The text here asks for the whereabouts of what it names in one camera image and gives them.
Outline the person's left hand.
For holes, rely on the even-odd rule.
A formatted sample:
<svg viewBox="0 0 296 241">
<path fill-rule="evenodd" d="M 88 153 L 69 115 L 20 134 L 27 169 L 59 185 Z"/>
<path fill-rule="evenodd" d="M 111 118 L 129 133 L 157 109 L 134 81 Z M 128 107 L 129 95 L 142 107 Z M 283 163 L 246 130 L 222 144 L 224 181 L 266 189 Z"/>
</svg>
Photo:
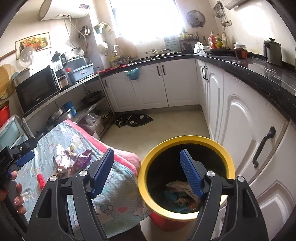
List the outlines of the person's left hand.
<svg viewBox="0 0 296 241">
<path fill-rule="evenodd" d="M 24 207 L 24 200 L 23 197 L 21 196 L 22 193 L 22 185 L 20 183 L 16 183 L 15 180 L 17 178 L 18 172 L 13 171 L 11 173 L 11 180 L 13 180 L 13 184 L 15 185 L 12 190 L 16 192 L 15 198 L 13 200 L 13 204 L 16 208 L 16 211 L 19 215 L 26 214 L 27 210 Z"/>
</svg>

